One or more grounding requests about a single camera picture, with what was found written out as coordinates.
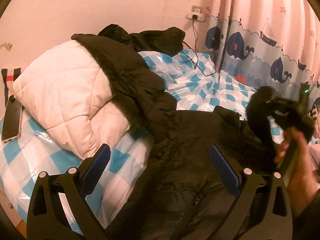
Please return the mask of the person right hand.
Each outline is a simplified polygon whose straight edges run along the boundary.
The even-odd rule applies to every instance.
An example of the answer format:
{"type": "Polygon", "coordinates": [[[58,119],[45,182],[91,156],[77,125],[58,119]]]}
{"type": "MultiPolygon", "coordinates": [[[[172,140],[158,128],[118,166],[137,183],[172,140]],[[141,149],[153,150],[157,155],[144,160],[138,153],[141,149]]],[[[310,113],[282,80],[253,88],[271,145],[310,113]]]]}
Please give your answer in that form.
{"type": "Polygon", "coordinates": [[[296,159],[292,175],[289,179],[287,191],[291,202],[293,214],[299,216],[317,196],[319,187],[313,172],[313,163],[308,143],[304,134],[295,127],[284,132],[284,140],[276,145],[274,162],[278,164],[285,157],[291,142],[297,144],[296,159]]]}

